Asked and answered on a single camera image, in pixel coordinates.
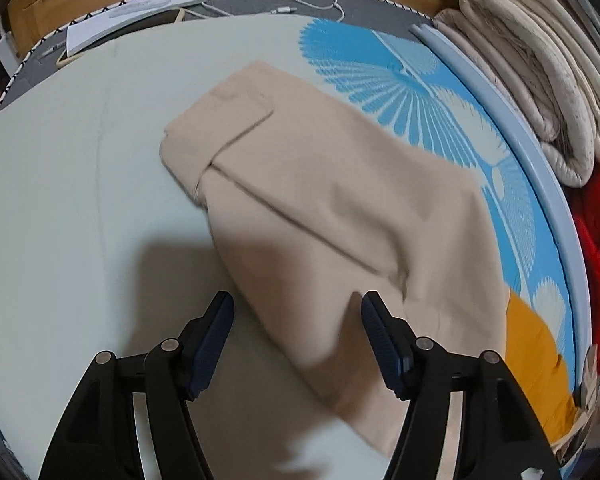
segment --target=cream blanket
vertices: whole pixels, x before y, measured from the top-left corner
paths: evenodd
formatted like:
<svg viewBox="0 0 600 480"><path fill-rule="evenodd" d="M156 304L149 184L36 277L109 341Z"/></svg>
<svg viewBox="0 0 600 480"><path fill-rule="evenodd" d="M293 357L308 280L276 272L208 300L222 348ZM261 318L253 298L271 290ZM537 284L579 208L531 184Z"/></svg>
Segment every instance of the cream blanket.
<svg viewBox="0 0 600 480"><path fill-rule="evenodd" d="M162 160L208 211L215 247L264 329L376 449L391 454L406 403L382 382L362 294L378 290L394 316L448 351L504 354L509 289L470 171L260 62L166 134ZM454 471L457 401L439 478Z"/></svg>
<svg viewBox="0 0 600 480"><path fill-rule="evenodd" d="M600 162L600 54L594 45L558 0L459 5L464 20L443 13L438 28L453 29L450 39L458 47L467 54L459 43L469 43L488 63L493 73L487 77L507 88L560 182L583 186L594 161Z"/></svg>

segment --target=blue gripper pad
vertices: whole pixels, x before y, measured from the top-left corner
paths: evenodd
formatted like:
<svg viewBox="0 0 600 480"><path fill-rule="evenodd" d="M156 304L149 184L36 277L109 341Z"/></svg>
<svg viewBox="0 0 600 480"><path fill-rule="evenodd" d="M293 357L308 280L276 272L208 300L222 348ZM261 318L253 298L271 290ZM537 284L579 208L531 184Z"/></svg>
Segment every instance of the blue gripper pad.
<svg viewBox="0 0 600 480"><path fill-rule="evenodd" d="M376 356L384 384L387 388L394 391L396 397L401 397L404 392L404 383L400 377L405 371L404 361L398 353L387 327L382 322L376 306L369 298L370 294L371 292L368 292L362 298L360 306L362 324L365 327L366 336Z"/></svg>
<svg viewBox="0 0 600 480"><path fill-rule="evenodd" d="M218 292L206 310L205 315L197 320L199 323L189 340L194 351L189 363L191 375L187 393L191 399L206 390L216 371L218 359L224 348L224 343L234 323L234 298L228 292Z"/></svg>

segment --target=black and white trim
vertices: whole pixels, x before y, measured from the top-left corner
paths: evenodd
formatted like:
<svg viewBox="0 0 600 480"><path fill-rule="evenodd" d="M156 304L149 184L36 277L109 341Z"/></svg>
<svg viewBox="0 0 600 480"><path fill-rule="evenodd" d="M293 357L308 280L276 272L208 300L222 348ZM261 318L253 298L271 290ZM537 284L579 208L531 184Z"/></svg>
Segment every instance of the black and white trim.
<svg viewBox="0 0 600 480"><path fill-rule="evenodd" d="M24 64L29 60L29 58L36 51L36 49L38 47L40 47L40 45L42 45L46 40L53 37L58 32L62 32L63 30L67 29L69 27L69 25L74 25L75 23L80 23L81 21L86 20L87 18L90 18L91 16L96 16L97 14L100 14L101 12L104 12L105 10L113 9L115 7L119 7L120 5L124 5L126 3L133 2L133 1L135 1L135 0L120 0L119 2L117 2L115 4L110 4L107 7L102 7L101 9L94 10L93 12L88 12L87 14L84 14L84 15L80 16L79 18L75 18L74 20L71 20L69 23L65 23L62 27L58 27L58 28L56 28L56 30L52 30L50 33L48 33L43 38L40 38L38 40L38 42L34 46L32 46L31 49L27 52L27 54L23 58L22 62L20 63L20 66L16 70L15 74L11 77L11 79L7 83L7 86L4 89L4 92L2 92L2 95L0 96L0 108L2 107L2 102L4 101L4 99L7 95L7 92L10 90L11 86L13 85L13 82L16 80L16 78L17 78L18 74L20 73L20 70L22 70L22 67L24 66ZM423 14L419 10L415 10L409 6L399 4L398 2L394 2L393 0L377 0L377 1L387 3L391 6L398 7L399 9L413 12L413 13L417 14L418 16L420 16L421 18L425 18L428 20L431 19L429 16L427 16L426 14Z"/></svg>

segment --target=bed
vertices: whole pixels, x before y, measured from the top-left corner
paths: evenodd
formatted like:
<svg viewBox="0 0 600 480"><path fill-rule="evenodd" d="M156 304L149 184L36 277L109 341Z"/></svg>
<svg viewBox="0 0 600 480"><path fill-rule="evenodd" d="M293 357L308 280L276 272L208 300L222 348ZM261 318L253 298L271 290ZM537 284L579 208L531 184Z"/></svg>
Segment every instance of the bed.
<svg viewBox="0 0 600 480"><path fill-rule="evenodd" d="M577 386L590 344L584 263L539 148L426 18L372 1L419 25L414 34L404 23L399 38L308 16L186 22L109 41L35 84L10 82L0 110L0 436L32 478L97 351L144 351L216 290L237 292L158 146L171 118L256 59L474 172L503 276L545 320ZM19 84L33 88L14 100ZM190 409L218 478L381 478L387 460L321 406L239 300L237 329ZM136 412L145 420L141 404ZM142 461L158 478L147 431L139 425Z"/></svg>

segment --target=beige pants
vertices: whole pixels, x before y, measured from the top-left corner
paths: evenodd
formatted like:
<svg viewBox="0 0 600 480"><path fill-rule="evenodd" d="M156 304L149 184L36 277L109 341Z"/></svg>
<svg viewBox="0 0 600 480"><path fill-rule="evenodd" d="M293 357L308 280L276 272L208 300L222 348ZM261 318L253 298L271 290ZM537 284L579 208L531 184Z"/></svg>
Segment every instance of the beige pants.
<svg viewBox="0 0 600 480"><path fill-rule="evenodd" d="M468 170L264 63L219 84L166 133L162 160L207 209L267 333L376 449L392 452L406 403L384 386L366 339L368 290L448 351L504 354L509 289ZM450 427L458 420L454 409Z"/></svg>

